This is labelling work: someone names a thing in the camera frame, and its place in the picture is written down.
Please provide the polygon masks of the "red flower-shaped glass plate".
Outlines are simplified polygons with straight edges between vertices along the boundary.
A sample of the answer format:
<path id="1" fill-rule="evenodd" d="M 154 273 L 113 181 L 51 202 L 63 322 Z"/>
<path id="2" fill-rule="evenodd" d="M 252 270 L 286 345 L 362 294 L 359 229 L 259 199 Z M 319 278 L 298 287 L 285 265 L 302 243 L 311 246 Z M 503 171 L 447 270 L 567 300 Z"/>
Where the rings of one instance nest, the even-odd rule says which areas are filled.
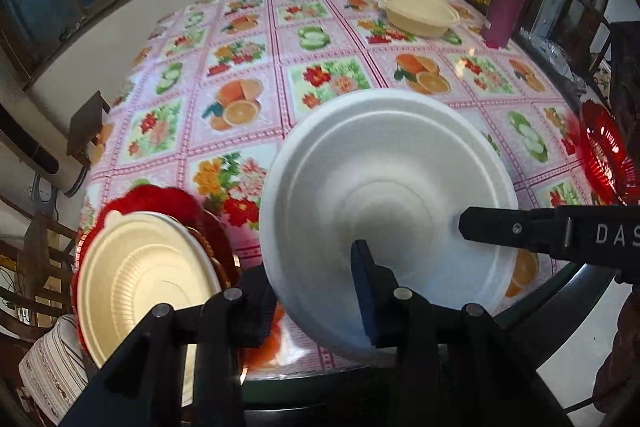
<path id="1" fill-rule="evenodd" d="M 91 239 L 104 225 L 106 214 L 112 210 L 120 213 L 136 211 L 158 212 L 176 219 L 198 240 L 213 263 L 224 291 L 239 282 L 241 268 L 233 254 L 229 239 L 219 221 L 190 194 L 175 187 L 141 185 L 130 190 L 125 196 L 109 202 L 99 213 L 96 224 L 85 233 L 78 243 L 76 254 L 77 271 L 73 281 L 74 308 L 77 313 L 77 283 L 80 262 Z"/>

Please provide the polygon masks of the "striped white cloth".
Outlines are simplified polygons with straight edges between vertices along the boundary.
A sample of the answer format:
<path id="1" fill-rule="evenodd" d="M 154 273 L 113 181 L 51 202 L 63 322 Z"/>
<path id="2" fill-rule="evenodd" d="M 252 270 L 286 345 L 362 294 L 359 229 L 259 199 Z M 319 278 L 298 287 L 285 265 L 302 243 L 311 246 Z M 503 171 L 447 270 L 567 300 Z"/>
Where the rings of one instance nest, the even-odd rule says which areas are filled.
<path id="1" fill-rule="evenodd" d="M 38 409 L 58 425 L 88 384 L 76 317 L 59 317 L 18 365 L 23 387 Z"/>

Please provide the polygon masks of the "floral fruit pattern tablecloth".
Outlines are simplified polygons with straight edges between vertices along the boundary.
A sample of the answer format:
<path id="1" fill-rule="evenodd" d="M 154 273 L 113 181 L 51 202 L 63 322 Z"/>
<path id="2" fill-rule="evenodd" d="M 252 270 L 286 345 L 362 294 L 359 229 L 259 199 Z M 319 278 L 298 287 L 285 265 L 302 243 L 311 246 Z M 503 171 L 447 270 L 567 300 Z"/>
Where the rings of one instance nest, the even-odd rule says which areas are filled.
<path id="1" fill-rule="evenodd" d="M 447 0 L 460 26 L 425 39 L 390 23 L 378 0 L 202 0 L 161 18 L 134 60 L 93 149 L 80 234 L 116 199 L 158 187 L 189 193 L 181 221 L 217 270 L 256 265 L 267 171 L 312 110 L 393 88 L 457 109 L 494 149 L 524 209 L 582 204 L 570 106 L 515 43 L 493 49 L 482 18 Z"/>

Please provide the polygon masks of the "wooden chair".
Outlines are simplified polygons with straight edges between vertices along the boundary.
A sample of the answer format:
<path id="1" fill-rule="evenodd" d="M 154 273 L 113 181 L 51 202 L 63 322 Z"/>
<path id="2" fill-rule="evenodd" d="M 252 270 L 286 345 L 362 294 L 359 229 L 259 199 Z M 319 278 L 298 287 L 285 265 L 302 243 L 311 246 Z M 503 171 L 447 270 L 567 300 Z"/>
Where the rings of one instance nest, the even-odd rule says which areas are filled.
<path id="1" fill-rule="evenodd" d="M 1 330 L 34 343 L 57 319 L 72 312 L 76 232 L 41 212 L 30 213 L 1 199 Z"/>

